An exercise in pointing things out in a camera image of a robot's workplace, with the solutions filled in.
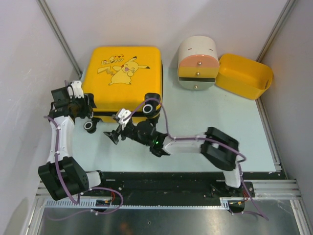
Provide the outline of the yellow Pikachu suitcase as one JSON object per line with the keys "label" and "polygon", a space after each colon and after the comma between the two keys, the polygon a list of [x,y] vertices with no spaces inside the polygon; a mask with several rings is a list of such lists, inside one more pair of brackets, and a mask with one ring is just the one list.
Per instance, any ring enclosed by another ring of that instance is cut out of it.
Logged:
{"label": "yellow Pikachu suitcase", "polygon": [[99,121],[113,122],[112,116],[124,108],[134,111],[133,122],[154,118],[159,107],[138,109],[144,100],[162,100],[163,66],[157,47],[97,47],[93,50],[82,89],[93,95],[93,118],[84,128],[93,133]]}

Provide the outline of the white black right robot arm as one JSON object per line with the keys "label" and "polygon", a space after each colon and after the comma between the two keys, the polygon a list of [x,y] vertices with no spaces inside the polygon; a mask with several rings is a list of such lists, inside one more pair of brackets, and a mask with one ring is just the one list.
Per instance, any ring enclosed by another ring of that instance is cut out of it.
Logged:
{"label": "white black right robot arm", "polygon": [[215,127],[209,127],[202,135],[192,137],[170,137],[157,131],[149,121],[134,125],[119,124],[117,129],[104,134],[114,143],[131,139],[144,146],[156,157],[172,154],[201,154],[213,166],[223,171],[225,190],[230,196],[238,196],[243,191],[241,172],[238,166],[239,143],[234,138]]}

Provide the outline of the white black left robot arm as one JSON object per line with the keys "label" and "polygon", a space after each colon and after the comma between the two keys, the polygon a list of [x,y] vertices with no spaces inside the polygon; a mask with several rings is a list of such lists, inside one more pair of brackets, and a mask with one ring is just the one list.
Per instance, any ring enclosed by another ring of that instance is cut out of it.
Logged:
{"label": "white black left robot arm", "polygon": [[51,127],[51,148],[45,165],[38,168],[38,175],[55,200],[69,198],[74,204],[80,202],[74,195],[91,189],[96,195],[104,195],[108,183],[99,171],[86,172],[73,156],[73,132],[77,118],[88,118],[84,129],[92,134],[99,122],[93,116],[96,107],[93,95],[83,92],[79,84],[71,83],[52,90],[53,102],[45,118]]}

